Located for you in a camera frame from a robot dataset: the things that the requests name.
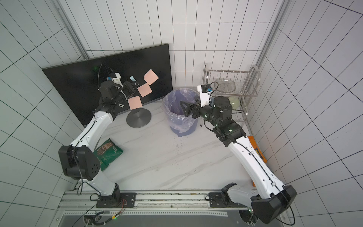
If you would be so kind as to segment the pink note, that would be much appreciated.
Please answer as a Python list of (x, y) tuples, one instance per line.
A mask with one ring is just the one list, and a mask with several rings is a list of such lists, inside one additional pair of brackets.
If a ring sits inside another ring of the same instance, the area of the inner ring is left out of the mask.
[(138, 109), (142, 107), (142, 102), (139, 96), (131, 97), (128, 99), (130, 110)]
[(154, 82), (156, 82), (159, 79), (159, 77), (154, 73), (152, 69), (150, 69), (145, 75), (144, 80), (148, 85), (152, 85)]
[(152, 89), (148, 83), (145, 83), (138, 87), (138, 91), (142, 97), (145, 97), (152, 93)]

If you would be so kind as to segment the green snack bag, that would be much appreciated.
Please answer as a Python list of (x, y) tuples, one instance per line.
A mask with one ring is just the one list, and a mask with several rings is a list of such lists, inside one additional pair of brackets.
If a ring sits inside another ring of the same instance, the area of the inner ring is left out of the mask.
[(122, 153), (123, 149), (118, 147), (111, 139), (107, 139), (94, 150), (94, 155), (100, 162), (101, 171), (105, 171)]

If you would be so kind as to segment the aluminium mounting rail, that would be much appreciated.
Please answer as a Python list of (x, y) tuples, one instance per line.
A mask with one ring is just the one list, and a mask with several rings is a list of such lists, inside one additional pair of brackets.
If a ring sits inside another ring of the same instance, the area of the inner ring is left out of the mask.
[(122, 191), (115, 206), (96, 193), (65, 192), (52, 227), (264, 227), (253, 209), (226, 190)]

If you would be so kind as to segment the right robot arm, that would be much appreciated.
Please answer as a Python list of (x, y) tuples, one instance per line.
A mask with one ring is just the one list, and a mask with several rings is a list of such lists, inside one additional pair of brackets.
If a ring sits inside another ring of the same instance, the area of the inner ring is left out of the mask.
[(285, 185), (267, 167), (258, 152), (253, 148), (242, 126), (232, 117), (232, 105), (227, 97), (218, 96), (206, 105), (180, 102), (186, 117), (203, 118), (213, 126), (213, 133), (241, 162), (251, 177), (255, 189), (245, 189), (231, 183), (224, 191), (227, 200), (248, 207), (264, 224), (278, 218), (286, 210), (291, 210), (291, 204), (297, 196), (295, 188)]

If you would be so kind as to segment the round grey monitor base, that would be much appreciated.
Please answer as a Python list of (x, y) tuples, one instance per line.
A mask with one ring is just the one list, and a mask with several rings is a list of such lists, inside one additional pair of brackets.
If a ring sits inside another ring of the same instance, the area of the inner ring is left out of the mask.
[(132, 128), (141, 128), (151, 121), (151, 117), (152, 114), (149, 110), (137, 108), (131, 110), (131, 112), (127, 115), (126, 123)]

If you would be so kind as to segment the black flat monitor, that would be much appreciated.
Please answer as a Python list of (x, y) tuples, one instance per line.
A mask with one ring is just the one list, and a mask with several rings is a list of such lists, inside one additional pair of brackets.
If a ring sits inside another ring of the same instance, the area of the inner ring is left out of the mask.
[(146, 105), (173, 90), (169, 44), (48, 67), (43, 73), (81, 124), (87, 125), (99, 105), (99, 86), (111, 73), (119, 73), (122, 81), (133, 77), (142, 86), (150, 70), (158, 80), (150, 85), (152, 92), (140, 99)]

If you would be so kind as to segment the pink note top right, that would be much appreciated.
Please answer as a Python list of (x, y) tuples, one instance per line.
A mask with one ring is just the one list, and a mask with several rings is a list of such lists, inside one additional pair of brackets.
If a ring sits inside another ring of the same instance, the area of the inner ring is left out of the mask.
[(145, 75), (144, 80), (148, 85), (152, 85), (154, 82), (156, 82), (159, 79), (159, 77), (154, 73), (152, 69), (150, 69)]

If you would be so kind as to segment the pink note bottom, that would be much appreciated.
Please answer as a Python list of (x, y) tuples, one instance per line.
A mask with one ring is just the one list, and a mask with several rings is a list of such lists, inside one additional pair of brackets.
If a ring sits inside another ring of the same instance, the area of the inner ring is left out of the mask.
[(128, 99), (130, 110), (138, 109), (142, 107), (142, 102), (139, 96), (131, 97)]

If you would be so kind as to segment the clear glass plate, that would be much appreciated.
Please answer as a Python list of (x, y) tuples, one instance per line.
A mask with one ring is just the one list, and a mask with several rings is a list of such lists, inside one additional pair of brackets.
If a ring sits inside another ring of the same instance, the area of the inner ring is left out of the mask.
[(235, 83), (230, 79), (217, 79), (217, 92), (219, 93), (233, 93), (236, 90)]

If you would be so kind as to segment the steel dish rack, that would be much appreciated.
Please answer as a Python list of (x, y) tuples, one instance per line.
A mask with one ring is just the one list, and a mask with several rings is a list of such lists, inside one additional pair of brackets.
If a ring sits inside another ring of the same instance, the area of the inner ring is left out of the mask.
[(252, 98), (258, 96), (257, 89), (261, 81), (261, 71), (256, 66), (251, 66), (249, 71), (233, 71), (233, 70), (213, 70), (206, 64), (204, 66), (202, 84), (212, 83), (217, 79), (230, 79), (236, 85), (236, 90), (233, 93), (219, 93), (216, 88), (217, 85), (213, 84), (212, 88), (216, 90), (213, 96), (237, 96), (240, 100), (240, 109), (233, 110), (233, 119), (239, 123), (246, 123), (249, 115), (248, 105)]

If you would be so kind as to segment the green bowl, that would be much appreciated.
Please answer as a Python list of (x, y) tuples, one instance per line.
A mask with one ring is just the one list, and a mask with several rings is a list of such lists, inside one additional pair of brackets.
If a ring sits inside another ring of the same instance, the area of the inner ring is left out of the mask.
[(230, 101), (230, 104), (232, 105), (232, 109), (240, 109), (240, 100), (237, 96), (230, 96), (228, 99)]

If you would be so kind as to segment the purple trash bin with liner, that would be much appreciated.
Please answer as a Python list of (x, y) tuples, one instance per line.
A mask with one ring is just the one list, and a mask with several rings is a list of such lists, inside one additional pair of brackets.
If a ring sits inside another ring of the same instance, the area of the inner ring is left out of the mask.
[(181, 101), (195, 103), (196, 99), (199, 99), (199, 93), (188, 88), (175, 89), (163, 98), (162, 109), (167, 123), (178, 137), (190, 135), (197, 128), (197, 119), (186, 117), (180, 105)]

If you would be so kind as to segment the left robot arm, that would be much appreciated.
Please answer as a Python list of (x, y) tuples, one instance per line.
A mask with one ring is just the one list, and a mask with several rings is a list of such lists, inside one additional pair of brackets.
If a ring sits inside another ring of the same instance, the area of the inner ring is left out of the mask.
[(122, 198), (119, 185), (104, 175), (100, 161), (93, 152), (104, 131), (115, 120), (125, 102), (134, 95), (138, 85), (138, 82), (131, 80), (101, 83), (101, 98), (92, 120), (70, 145), (61, 146), (58, 151), (64, 175), (86, 182), (95, 189), (98, 192), (98, 207), (119, 206)]

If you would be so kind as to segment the orange candy bag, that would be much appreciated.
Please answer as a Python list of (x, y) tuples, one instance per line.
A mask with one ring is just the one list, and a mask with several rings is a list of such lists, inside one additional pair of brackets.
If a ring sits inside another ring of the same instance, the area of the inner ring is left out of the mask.
[(263, 153), (261, 152), (259, 146), (257, 145), (255, 139), (253, 136), (248, 136), (248, 139), (252, 145), (252, 147), (255, 149), (255, 151), (258, 153), (258, 155), (260, 156), (260, 158), (263, 160), (264, 163), (267, 163), (266, 158), (264, 157)]

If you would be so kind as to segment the pink note middle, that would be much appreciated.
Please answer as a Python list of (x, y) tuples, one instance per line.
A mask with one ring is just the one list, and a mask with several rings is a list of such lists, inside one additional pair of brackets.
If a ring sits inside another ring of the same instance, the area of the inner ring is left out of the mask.
[(145, 97), (152, 93), (152, 89), (148, 83), (145, 83), (138, 87), (138, 91), (142, 97)]

